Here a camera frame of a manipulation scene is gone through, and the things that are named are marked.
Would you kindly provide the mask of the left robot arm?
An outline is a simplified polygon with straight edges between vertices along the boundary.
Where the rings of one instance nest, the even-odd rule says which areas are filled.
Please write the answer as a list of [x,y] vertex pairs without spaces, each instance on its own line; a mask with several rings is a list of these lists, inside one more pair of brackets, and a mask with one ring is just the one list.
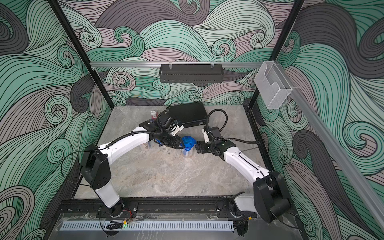
[[124,154],[151,140],[176,150],[185,148],[180,136],[168,133],[152,123],[138,126],[109,143],[100,146],[91,144],[86,148],[81,161],[81,175],[112,218],[122,215],[124,203],[113,186],[110,166]]

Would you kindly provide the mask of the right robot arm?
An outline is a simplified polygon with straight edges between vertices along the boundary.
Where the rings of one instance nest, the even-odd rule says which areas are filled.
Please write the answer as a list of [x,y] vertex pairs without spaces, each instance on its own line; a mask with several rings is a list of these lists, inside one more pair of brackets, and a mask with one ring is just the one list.
[[270,223],[292,208],[288,186],[282,174],[261,167],[231,141],[198,141],[198,154],[212,154],[234,167],[253,186],[253,193],[233,197],[236,213],[256,213]]

